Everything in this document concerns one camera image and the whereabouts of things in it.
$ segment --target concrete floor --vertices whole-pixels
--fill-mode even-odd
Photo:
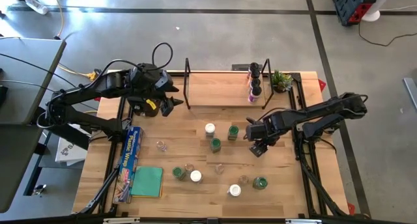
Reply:
[[[55,6],[55,0],[40,0]],[[323,64],[310,16],[292,14],[172,14],[138,13],[138,8],[307,10],[306,0],[60,0],[64,13],[62,38],[68,45],[61,62],[78,72],[103,68],[112,59],[150,62],[153,47],[169,42],[174,58],[169,70],[182,70],[186,57],[194,70],[230,70],[233,63],[250,63],[270,58],[280,70],[316,71],[326,81]],[[331,0],[312,0],[315,10],[333,10]],[[0,0],[0,4],[16,4]],[[414,0],[388,0],[384,8],[415,4]],[[78,9],[91,10],[84,13]],[[121,8],[120,13],[93,12],[93,8]],[[10,10],[0,21],[5,36],[52,38],[59,30],[58,12],[42,16],[35,12]],[[362,34],[376,42],[388,42],[396,35],[415,33],[416,16],[383,16],[375,23],[363,23]],[[368,114],[361,120],[347,122],[354,155],[364,185],[371,215],[375,219],[414,223],[417,219],[417,170],[413,166],[417,151],[414,129],[416,109],[411,104],[402,77],[417,80],[415,51],[417,36],[396,40],[382,48],[364,42],[358,28],[342,27],[336,16],[317,16],[325,52],[338,93],[353,91],[368,94]],[[157,63],[164,63],[168,53],[161,50]],[[123,64],[114,68],[129,68]],[[82,77],[57,70],[71,82],[85,83]],[[66,88],[54,79],[51,89]],[[329,90],[323,92],[329,98]],[[97,107],[96,102],[89,105]],[[89,110],[78,106],[79,110]],[[358,201],[351,173],[338,133],[339,168],[347,200]],[[47,169],[40,182],[53,189],[42,197],[23,197],[17,192],[12,208],[0,219],[20,219],[69,214],[80,171]]]

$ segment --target potted plant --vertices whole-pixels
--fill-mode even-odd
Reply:
[[[272,75],[272,87],[278,93],[289,91],[292,87],[293,77],[289,74],[283,74],[278,70],[275,70]]]

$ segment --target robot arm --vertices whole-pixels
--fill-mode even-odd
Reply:
[[[78,88],[53,93],[44,117],[38,118],[38,126],[50,128],[67,123],[80,124],[102,130],[110,140],[120,141],[123,133],[120,119],[101,119],[78,112],[72,105],[97,97],[125,97],[137,115],[154,117],[160,110],[166,117],[183,101],[168,98],[165,93],[178,91],[165,70],[157,69],[153,64],[139,64],[131,70],[101,75],[87,86],[79,85]]]
[[[262,121],[247,119],[251,124],[246,127],[246,135],[249,141],[255,141],[250,150],[257,156],[261,156],[274,146],[281,135],[286,134],[298,124],[306,139],[314,140],[323,134],[323,131],[344,119],[360,119],[367,109],[362,99],[364,95],[347,92],[328,101],[316,104],[301,110],[285,110],[271,113],[262,118]],[[309,120],[321,118],[316,122]]]

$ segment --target wooden table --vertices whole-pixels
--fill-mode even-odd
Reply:
[[[307,105],[322,102],[317,74],[301,72],[301,76]],[[175,86],[180,89],[173,96],[183,100],[184,80],[179,77],[173,79]],[[266,88],[265,95],[269,93],[270,89],[268,91]],[[102,99],[98,116],[105,119],[116,117],[118,105],[118,98]],[[265,110],[260,107],[192,107],[188,110],[182,104],[176,106],[168,117],[162,117],[161,114],[147,119],[135,116],[133,125],[141,126],[145,132],[139,165],[164,169],[162,197],[133,198],[130,204],[120,204],[117,213],[128,212],[129,216],[134,217],[279,218],[297,217],[300,213],[308,215],[300,163],[295,160],[291,134],[283,135],[276,146],[270,147],[260,158],[249,151],[251,143],[242,139],[248,124],[246,117],[257,119],[273,107],[290,108],[288,94],[275,94]],[[124,118],[127,114],[128,104],[124,109]],[[222,140],[222,149],[216,154],[211,153],[209,141],[205,139],[204,126],[208,122],[216,125],[216,137]],[[239,127],[236,141],[227,140],[230,125]],[[326,135],[323,138],[332,140]],[[159,140],[165,141],[166,152],[157,150],[156,142]],[[323,186],[339,207],[348,212],[336,154],[325,143],[317,143],[316,146]],[[105,139],[90,144],[73,211],[80,211],[102,185],[109,149],[110,143]],[[184,182],[173,178],[172,168],[185,163],[192,163],[202,172],[204,179],[201,184],[194,184],[189,178]],[[214,172],[215,165],[219,163],[225,165],[222,175]],[[248,184],[242,187],[239,197],[228,196],[228,187],[236,184],[240,175],[248,176],[250,182],[256,176],[265,176],[268,187],[256,190]],[[113,190],[109,189],[106,208],[111,205]],[[314,188],[312,194],[315,209],[319,211]]]

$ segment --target green napkin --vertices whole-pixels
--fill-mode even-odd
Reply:
[[[162,186],[162,168],[138,166],[130,194],[140,197],[159,197]]]

